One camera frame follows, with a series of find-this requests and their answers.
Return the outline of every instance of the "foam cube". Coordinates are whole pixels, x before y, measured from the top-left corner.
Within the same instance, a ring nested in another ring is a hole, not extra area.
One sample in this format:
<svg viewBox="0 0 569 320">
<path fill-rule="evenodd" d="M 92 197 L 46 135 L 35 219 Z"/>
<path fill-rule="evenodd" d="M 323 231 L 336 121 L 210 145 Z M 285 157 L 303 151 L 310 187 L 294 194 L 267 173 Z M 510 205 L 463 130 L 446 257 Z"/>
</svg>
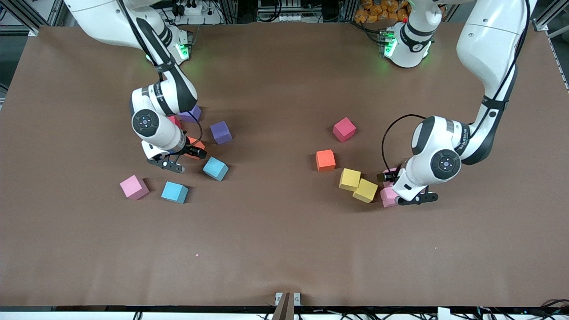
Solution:
<svg viewBox="0 0 569 320">
<path fill-rule="evenodd" d="M 188 188 L 174 182 L 166 182 L 162 197 L 166 200 L 183 204 L 188 195 Z"/>
<path fill-rule="evenodd" d="M 193 115 L 194 117 L 196 117 L 196 119 L 199 121 L 200 120 L 200 116 L 201 116 L 201 109 L 200 107 L 196 104 L 192 110 L 190 111 L 186 111 L 186 112 L 182 112 L 182 113 L 178 113 L 178 117 L 180 117 L 180 119 L 182 121 L 185 122 L 191 122 L 193 124 L 197 123 L 196 120 L 194 120 L 192 118 Z"/>
<path fill-rule="evenodd" d="M 213 138 L 218 145 L 222 143 L 226 143 L 233 139 L 231 137 L 231 133 L 229 133 L 229 128 L 227 128 L 227 124 L 225 121 L 218 122 L 214 125 L 209 127 L 213 133 Z"/>
<path fill-rule="evenodd" d="M 348 191 L 356 191 L 360 186 L 360 176 L 361 172 L 344 168 L 340 176 L 339 188 Z"/>
<path fill-rule="evenodd" d="M 194 143 L 195 141 L 197 141 L 197 139 L 194 139 L 194 138 L 192 138 L 192 137 L 188 137 L 188 140 L 189 140 L 190 143 Z M 205 150 L 205 144 L 204 144 L 203 142 L 201 142 L 201 141 L 198 142 L 198 143 L 196 143 L 196 144 L 193 145 L 193 146 Z M 184 155 L 185 155 L 186 157 L 188 157 L 188 158 L 192 158 L 192 159 L 195 159 L 195 160 L 201 160 L 200 158 L 196 157 L 195 155 L 189 155 L 189 154 L 187 154 L 187 153 L 184 154 Z"/>
<path fill-rule="evenodd" d="M 345 117 L 334 125 L 332 132 L 340 142 L 344 142 L 356 133 L 356 126 L 354 126 L 350 119 Z"/>
<path fill-rule="evenodd" d="M 391 168 L 389 170 L 384 170 L 382 173 L 388 173 L 389 171 L 396 172 L 397 168 Z M 391 181 L 382 181 L 382 182 L 384 184 L 384 188 L 391 187 L 393 185 L 393 182 L 391 182 Z"/>
<path fill-rule="evenodd" d="M 223 180 L 229 168 L 223 162 L 211 157 L 205 164 L 204 172 L 217 181 Z"/>
<path fill-rule="evenodd" d="M 318 171 L 330 171 L 336 167 L 334 152 L 332 150 L 323 150 L 316 152 L 316 168 Z"/>
<path fill-rule="evenodd" d="M 169 116 L 168 119 L 170 121 L 172 121 L 172 123 L 175 124 L 180 129 L 182 128 L 182 124 L 180 123 L 180 120 L 178 120 L 178 118 L 176 118 L 176 116 Z"/>
<path fill-rule="evenodd" d="M 360 179 L 360 185 L 354 191 L 353 197 L 362 200 L 365 203 L 370 203 L 376 196 L 377 184 L 369 182 L 365 179 Z"/>
<path fill-rule="evenodd" d="M 399 195 L 393 191 L 392 186 L 393 184 L 391 183 L 389 187 L 383 188 L 380 191 L 381 202 L 384 204 L 384 208 L 394 207 L 398 205 L 397 197 Z"/>
<path fill-rule="evenodd" d="M 130 200 L 138 200 L 149 193 L 144 181 L 135 175 L 121 182 L 121 188 Z"/>
</svg>

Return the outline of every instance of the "yellow cube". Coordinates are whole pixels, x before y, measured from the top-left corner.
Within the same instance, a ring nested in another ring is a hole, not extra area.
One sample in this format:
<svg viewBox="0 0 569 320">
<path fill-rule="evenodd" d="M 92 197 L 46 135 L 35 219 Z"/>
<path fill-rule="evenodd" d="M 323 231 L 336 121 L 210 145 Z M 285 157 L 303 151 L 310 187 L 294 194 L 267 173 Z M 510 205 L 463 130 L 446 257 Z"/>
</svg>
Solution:
<svg viewBox="0 0 569 320">
<path fill-rule="evenodd" d="M 365 203 L 370 203 L 376 196 L 376 192 L 377 184 L 360 179 L 360 186 L 354 191 L 353 197 Z"/>
<path fill-rule="evenodd" d="M 355 191 L 360 186 L 361 172 L 351 169 L 342 170 L 340 176 L 340 189 Z"/>
</svg>

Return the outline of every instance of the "magenta cube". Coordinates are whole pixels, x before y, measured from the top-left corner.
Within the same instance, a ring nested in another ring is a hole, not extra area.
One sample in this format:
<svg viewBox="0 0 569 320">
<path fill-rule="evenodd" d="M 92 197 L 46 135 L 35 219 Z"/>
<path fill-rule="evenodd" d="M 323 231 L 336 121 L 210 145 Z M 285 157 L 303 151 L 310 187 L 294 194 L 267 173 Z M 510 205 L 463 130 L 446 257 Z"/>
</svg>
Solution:
<svg viewBox="0 0 569 320">
<path fill-rule="evenodd" d="M 217 142 L 218 145 L 226 143 L 231 139 L 233 139 L 233 137 L 231 137 L 231 133 L 229 132 L 229 128 L 227 127 L 225 121 L 221 121 L 214 125 L 211 125 L 209 128 L 212 130 L 213 138 L 215 139 L 215 142 Z"/>
<path fill-rule="evenodd" d="M 130 200 L 138 200 L 149 193 L 144 181 L 135 175 L 121 182 L 121 188 Z"/>
<path fill-rule="evenodd" d="M 396 200 L 398 196 L 391 187 L 383 188 L 380 191 L 381 202 L 383 202 L 384 208 L 397 206 Z"/>
<path fill-rule="evenodd" d="M 345 117 L 334 125 L 332 132 L 340 142 L 344 142 L 356 133 L 356 126 L 354 126 L 348 117 Z"/>
<path fill-rule="evenodd" d="M 169 116 L 168 119 L 170 121 L 172 121 L 172 123 L 175 124 L 180 129 L 182 128 L 182 124 L 180 123 L 180 120 L 178 120 L 178 118 L 176 118 L 176 116 Z"/>
<path fill-rule="evenodd" d="M 193 115 L 194 117 L 196 117 L 198 121 L 200 121 L 201 109 L 199 106 L 197 106 L 197 104 L 190 111 L 178 113 L 178 117 L 180 117 L 182 121 L 191 122 L 195 124 L 196 120 L 194 120 L 191 115 Z"/>
</svg>

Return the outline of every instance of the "power strip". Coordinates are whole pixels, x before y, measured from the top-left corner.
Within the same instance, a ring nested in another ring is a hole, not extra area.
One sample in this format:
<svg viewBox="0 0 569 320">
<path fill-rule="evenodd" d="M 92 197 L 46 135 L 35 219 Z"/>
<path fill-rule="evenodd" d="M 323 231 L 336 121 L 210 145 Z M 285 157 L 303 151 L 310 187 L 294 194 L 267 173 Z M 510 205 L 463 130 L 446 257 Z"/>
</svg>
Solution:
<svg viewBox="0 0 569 320">
<path fill-rule="evenodd" d="M 197 5 L 195 8 L 192 7 L 186 7 L 184 14 L 187 15 L 201 15 L 201 13 L 204 11 L 204 6 L 202 4 Z"/>
<path fill-rule="evenodd" d="M 300 21 L 302 16 L 300 14 L 282 14 L 279 15 L 279 22 Z"/>
</svg>

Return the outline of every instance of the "blue cube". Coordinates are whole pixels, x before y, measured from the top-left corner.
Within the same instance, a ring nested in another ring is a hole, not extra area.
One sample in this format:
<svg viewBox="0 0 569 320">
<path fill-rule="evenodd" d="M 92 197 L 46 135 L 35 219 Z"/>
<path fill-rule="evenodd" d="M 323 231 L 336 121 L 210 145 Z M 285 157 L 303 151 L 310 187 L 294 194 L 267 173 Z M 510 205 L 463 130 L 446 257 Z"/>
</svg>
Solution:
<svg viewBox="0 0 569 320">
<path fill-rule="evenodd" d="M 194 120 L 192 118 L 192 115 L 194 117 L 196 117 L 196 119 L 199 121 L 200 120 L 200 116 L 201 116 L 201 109 L 199 106 L 197 106 L 197 104 L 193 107 L 192 110 L 190 111 L 186 111 L 186 112 L 182 112 L 182 113 L 178 113 L 178 117 L 180 117 L 180 119 L 182 121 L 185 122 L 191 122 L 193 124 L 197 123 L 196 120 Z"/>
<path fill-rule="evenodd" d="M 222 143 L 226 143 L 233 139 L 231 137 L 231 133 L 229 133 L 229 128 L 227 128 L 227 124 L 225 121 L 218 122 L 214 125 L 209 127 L 212 130 L 213 138 L 217 142 L 218 145 Z"/>
<path fill-rule="evenodd" d="M 174 182 L 166 182 L 162 197 L 166 200 L 183 204 L 185 197 L 188 195 L 188 188 Z"/>
<path fill-rule="evenodd" d="M 217 181 L 223 180 L 229 168 L 223 162 L 211 157 L 205 164 L 204 172 Z"/>
</svg>

